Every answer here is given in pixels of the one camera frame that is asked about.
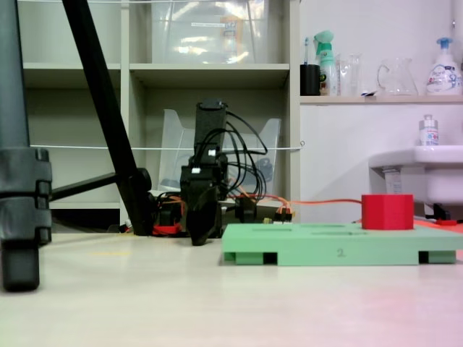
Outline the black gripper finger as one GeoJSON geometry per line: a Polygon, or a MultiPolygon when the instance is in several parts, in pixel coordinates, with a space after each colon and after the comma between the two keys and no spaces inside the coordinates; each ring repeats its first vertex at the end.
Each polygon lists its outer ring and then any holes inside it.
{"type": "Polygon", "coordinates": [[[219,203],[216,187],[193,187],[185,195],[186,227],[193,246],[202,246],[219,234],[219,203]]]}

